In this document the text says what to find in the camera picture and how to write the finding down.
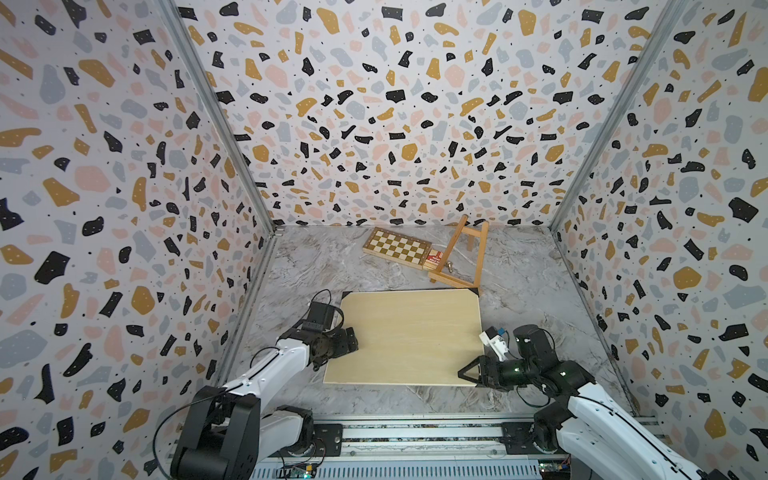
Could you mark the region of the light wooden board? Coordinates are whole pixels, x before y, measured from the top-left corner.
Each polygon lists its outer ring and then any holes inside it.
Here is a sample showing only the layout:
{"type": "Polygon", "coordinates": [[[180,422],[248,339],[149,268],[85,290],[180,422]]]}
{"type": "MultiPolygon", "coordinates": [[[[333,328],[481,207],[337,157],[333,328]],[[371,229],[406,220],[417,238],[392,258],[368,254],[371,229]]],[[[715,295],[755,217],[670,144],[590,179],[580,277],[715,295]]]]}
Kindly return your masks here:
{"type": "Polygon", "coordinates": [[[484,354],[475,291],[353,292],[341,310],[358,350],[328,362],[326,384],[473,386],[458,371],[484,354]]]}

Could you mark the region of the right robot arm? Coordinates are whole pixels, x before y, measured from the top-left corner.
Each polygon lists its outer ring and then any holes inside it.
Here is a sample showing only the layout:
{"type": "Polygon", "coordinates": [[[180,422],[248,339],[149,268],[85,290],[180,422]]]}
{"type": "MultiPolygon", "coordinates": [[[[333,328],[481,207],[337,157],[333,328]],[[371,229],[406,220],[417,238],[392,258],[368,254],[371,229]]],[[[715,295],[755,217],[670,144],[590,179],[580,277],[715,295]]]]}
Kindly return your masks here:
{"type": "Polygon", "coordinates": [[[509,343],[493,327],[480,334],[492,351],[457,375],[478,387],[515,391],[533,386],[549,402],[534,415],[532,443],[543,453],[562,450],[603,479],[725,479],[704,471],[654,436],[625,411],[578,363],[558,357],[551,334],[533,324],[513,330],[509,343]]]}

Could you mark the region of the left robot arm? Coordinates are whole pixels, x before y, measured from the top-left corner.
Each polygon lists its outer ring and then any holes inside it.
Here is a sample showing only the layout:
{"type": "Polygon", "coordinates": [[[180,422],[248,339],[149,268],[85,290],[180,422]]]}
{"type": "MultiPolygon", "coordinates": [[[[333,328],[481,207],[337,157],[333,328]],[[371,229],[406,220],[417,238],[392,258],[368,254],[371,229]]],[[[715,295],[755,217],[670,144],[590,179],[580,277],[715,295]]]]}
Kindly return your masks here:
{"type": "Polygon", "coordinates": [[[186,418],[167,479],[248,479],[255,466],[276,455],[298,457],[316,469],[342,428],[315,426],[308,409],[265,409],[299,373],[319,370],[351,354],[359,344],[340,307],[312,298],[305,313],[276,342],[259,350],[250,368],[226,384],[201,388],[182,406],[186,418]]]}

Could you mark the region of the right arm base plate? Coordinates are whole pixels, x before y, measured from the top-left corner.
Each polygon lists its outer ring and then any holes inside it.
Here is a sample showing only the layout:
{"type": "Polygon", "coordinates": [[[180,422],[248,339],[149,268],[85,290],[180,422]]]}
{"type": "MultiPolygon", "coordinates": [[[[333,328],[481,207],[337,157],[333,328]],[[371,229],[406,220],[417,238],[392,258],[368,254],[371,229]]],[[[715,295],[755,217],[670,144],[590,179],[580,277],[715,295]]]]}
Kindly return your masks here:
{"type": "Polygon", "coordinates": [[[575,419],[569,422],[541,419],[504,422],[498,442],[508,455],[581,455],[593,444],[590,437],[579,434],[575,419]]]}

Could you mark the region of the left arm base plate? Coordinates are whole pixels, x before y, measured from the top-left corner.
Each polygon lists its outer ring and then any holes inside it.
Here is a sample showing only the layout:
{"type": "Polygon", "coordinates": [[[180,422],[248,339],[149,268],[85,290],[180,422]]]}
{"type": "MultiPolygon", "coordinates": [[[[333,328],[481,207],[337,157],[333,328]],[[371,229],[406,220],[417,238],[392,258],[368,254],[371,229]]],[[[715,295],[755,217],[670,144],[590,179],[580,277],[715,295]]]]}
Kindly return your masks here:
{"type": "Polygon", "coordinates": [[[293,445],[269,455],[269,458],[298,461],[303,458],[339,457],[344,427],[341,423],[314,424],[305,427],[293,445]]]}

